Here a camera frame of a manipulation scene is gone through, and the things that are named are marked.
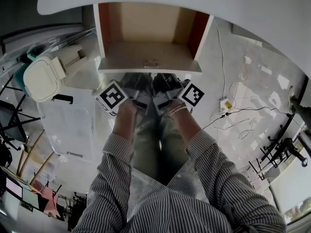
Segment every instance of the open cabinet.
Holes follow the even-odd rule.
[[[197,62],[213,16],[177,6],[94,5],[102,60],[98,71],[201,74]]]

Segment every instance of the chair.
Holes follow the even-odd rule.
[[[7,83],[2,88],[2,90],[0,91],[0,96],[6,88],[17,90],[17,91],[23,91],[22,89],[8,86],[12,78],[13,76],[10,77],[10,79],[7,81]],[[36,117],[28,116],[28,115],[21,113],[22,110],[20,109],[20,107],[23,101],[25,100],[25,98],[26,98],[26,95],[24,94],[21,100],[19,101],[17,107],[15,107],[14,105],[10,103],[0,100],[0,136],[3,139],[3,142],[5,144],[7,143],[15,150],[20,150],[20,148],[17,149],[11,143],[11,141],[17,140],[22,143],[25,143],[27,139],[22,125],[25,123],[34,122],[34,121],[41,119],[39,117],[36,118]],[[25,117],[31,118],[31,119],[21,122],[18,117],[19,114]]]

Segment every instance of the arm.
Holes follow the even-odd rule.
[[[197,170],[211,205],[230,214],[234,222],[257,232],[286,232],[282,215],[266,198],[252,190],[233,162],[222,153],[215,140],[202,131],[188,110],[172,115],[187,145],[186,150]]]
[[[129,101],[120,106],[87,196],[87,207],[74,233],[119,232],[126,224],[135,113]]]

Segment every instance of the white floor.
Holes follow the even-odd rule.
[[[232,35],[231,25],[221,19],[216,19],[220,29],[220,38],[224,52],[224,71],[222,69],[222,52],[215,23],[212,24],[204,45],[199,64],[203,71],[202,76],[188,75],[180,79],[190,78],[196,86],[205,92],[200,104],[194,109],[192,115],[200,126],[204,127],[215,120],[219,112],[219,99],[223,97],[225,81],[225,97],[230,99],[236,108],[252,107],[259,109],[268,106],[277,108],[280,112],[288,112],[288,91],[291,86],[299,94],[305,75],[290,60],[269,50],[257,46],[255,42],[248,41],[240,36]],[[83,71],[78,73],[71,82],[71,86],[87,89],[96,89],[99,85],[107,83],[111,77],[99,75],[96,70],[100,61],[98,48],[88,48],[92,40],[85,43],[89,63]],[[14,102],[14,96],[3,94]],[[96,167],[101,161],[102,147],[111,133],[114,118],[95,105],[95,132],[94,158],[92,162],[69,159],[60,162],[56,170],[56,179],[51,186],[58,187],[62,184],[60,194],[70,196],[70,193],[86,193],[96,176]],[[28,114],[36,114],[36,104],[31,99],[26,99],[23,107]],[[246,171],[248,161],[254,162],[263,154],[260,147],[268,145],[267,136],[273,136],[284,124],[287,117],[277,110],[262,109],[259,111],[242,111],[217,120],[215,124],[205,130],[215,139],[219,138],[219,146],[228,158],[233,161],[237,169]],[[25,126],[25,131],[40,131],[40,123]],[[20,152],[11,150],[13,155],[12,170],[16,170]],[[249,178],[258,192],[263,192],[267,184],[258,181],[255,174]]]

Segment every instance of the striped shirt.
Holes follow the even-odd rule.
[[[284,218],[257,194],[206,132],[167,186],[131,168],[131,144],[111,134],[74,233],[286,232]]]

